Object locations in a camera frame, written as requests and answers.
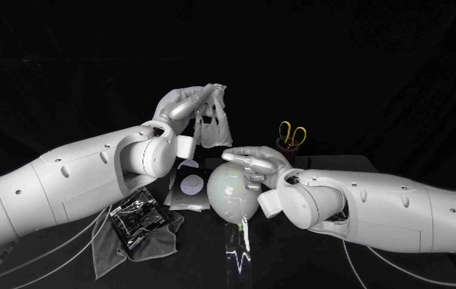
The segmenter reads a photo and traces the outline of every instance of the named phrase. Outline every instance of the black tablecloth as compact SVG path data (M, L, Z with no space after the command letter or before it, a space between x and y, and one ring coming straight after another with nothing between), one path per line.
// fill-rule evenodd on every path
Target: black tablecloth
M206 159L215 168L222 159ZM296 167L342 171L376 172L359 155L297 157ZM169 176L147 186L158 202L169 191ZM213 210L180 211L184 222L176 233L177 253L132 263L125 261L94 281L92 253L81 256L49 277L27 288L225 288L225 221ZM0 266L14 267L60 245L94 220L95 215L72 223L43 229L20 239ZM251 277L254 288L362 288L352 272L343 244L337 238L300 230L283 213L267 219L258 209L248 221ZM11 288L60 266L91 240L86 232L73 243L39 262L0 278L0 289ZM365 246L346 243L352 263L368 289L446 288L402 274L371 253ZM378 251L397 265L438 281L456 282L456 266L444 254L399 254Z

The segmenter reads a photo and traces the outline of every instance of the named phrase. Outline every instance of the cable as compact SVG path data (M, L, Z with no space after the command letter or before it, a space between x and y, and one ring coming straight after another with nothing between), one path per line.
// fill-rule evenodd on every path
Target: cable
M369 247L368 249L373 252L373 254L384 260L384 262L386 262L394 268L397 268L399 271L402 271L405 274L408 274L410 276L414 276L417 279L421 279L427 282L431 282L433 284L440 284L443 286L450 286L450 287L456 287L456 284L454 283L450 283L450 282L441 282L441 281L436 281L436 280L431 280L431 279L427 279L415 274L412 274L410 271L405 271L399 266L395 266Z
M4 271L3 273L0 273L0 277L3 277L4 275L10 274L13 271L18 270L21 267L27 266L29 264L31 264L33 262L36 262L39 259L42 259L44 256L50 255L56 250L59 250L66 244L69 244L79 236L81 234L88 230L88 228L95 224L98 218L101 217L102 213L104 213L105 208L102 209L101 213L98 214L98 217L95 218L95 220L92 221L92 223L85 227L85 229L60 245L57 246L55 249L52 249L47 253L44 253L42 256L37 256L34 259L29 260L26 263L20 264L18 266L16 266L14 268L11 268L8 271Z
M343 242L343 248L345 248L346 258L349 259L349 251L346 251L345 240L342 240L342 242ZM356 270L355 270L355 266L353 266L353 264L352 264L352 260L350 260L350 259L349 259L349 265L352 266L353 273L355 273L355 275L356 275L356 278L358 278L358 280L359 280L359 282L360 282L360 285L362 285L363 289L368 289L368 288L365 287L365 285L363 285L363 282L362 282L359 276L358 276L358 273L356 273Z
M29 281L26 284L21 284L20 286L14 287L13 289L23 288L24 286L29 286L33 282L37 282L39 280L42 280L43 278L46 278L46 277L47 277L50 274L53 274L60 268L63 268L63 266L66 266L66 265L70 263L70 261L79 256L79 254L83 252L83 250L85 250L85 249L88 248L88 246L92 244L92 241L95 240L95 237L96 237L98 233L101 232L104 223L107 222L107 218L108 218L108 216L109 216L111 207L112 207L112 205L109 206L109 209L107 210L107 216L105 216L105 218L104 218L104 221L102 221L102 224L101 224L101 226L99 226L99 229L98 229L98 231L96 231L96 233L95 233L95 235L94 235L94 237L92 237L92 239L91 239L91 241L88 242L88 245L81 249L79 253L78 253L53 271L50 271L49 273L46 273L40 278L37 278L37 279Z

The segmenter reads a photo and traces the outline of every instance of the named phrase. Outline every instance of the pen holder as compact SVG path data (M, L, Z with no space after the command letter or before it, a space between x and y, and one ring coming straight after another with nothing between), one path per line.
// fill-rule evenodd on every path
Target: pen holder
M285 157L287 161L293 165L296 154L298 151L298 146L290 147L284 142L283 139L278 138L275 140L275 150L283 154Z

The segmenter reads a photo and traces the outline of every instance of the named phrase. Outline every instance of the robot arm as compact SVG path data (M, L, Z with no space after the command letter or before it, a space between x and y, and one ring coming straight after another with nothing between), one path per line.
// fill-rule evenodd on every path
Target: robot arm
M268 183L272 190L258 197L268 218L283 211L298 228L381 250L456 251L456 192L388 174L301 170L290 166L274 172L277 158L264 159L261 153L274 150L248 150L246 153L245 148L228 149L222 158L255 170L246 172L251 179L264 174L259 180L268 183L274 176L274 187Z
M167 174L176 157L193 158L193 138L177 134L212 91L212 84L171 91L157 120L53 149L0 177L0 246L99 212ZM147 183L124 180L125 172Z

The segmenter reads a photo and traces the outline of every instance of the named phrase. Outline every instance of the gray cloth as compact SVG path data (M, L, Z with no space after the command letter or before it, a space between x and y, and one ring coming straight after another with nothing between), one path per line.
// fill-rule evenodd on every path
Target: gray cloth
M147 259L160 258L176 253L176 231L183 222L183 216L176 211L166 211L169 220L163 226L151 231L147 238L138 243L137 248L130 253L121 244L117 233L114 231L109 219L102 226L101 232L92 241L92 256L95 280L101 278L125 259L130 261L145 261ZM99 229L105 216L96 220L92 237Z

